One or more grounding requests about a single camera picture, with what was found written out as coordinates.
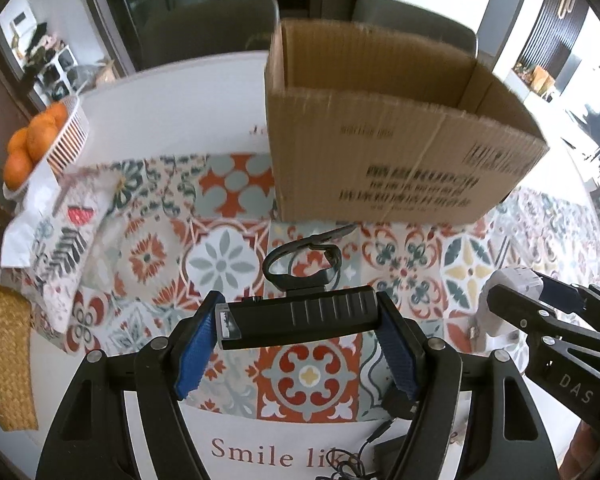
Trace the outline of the right hand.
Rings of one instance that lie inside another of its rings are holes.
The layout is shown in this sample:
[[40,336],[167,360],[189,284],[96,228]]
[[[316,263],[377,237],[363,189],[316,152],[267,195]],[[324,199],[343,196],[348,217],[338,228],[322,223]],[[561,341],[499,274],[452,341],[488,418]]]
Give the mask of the right hand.
[[560,478],[579,479],[591,467],[600,448],[600,434],[586,422],[580,422],[559,467]]

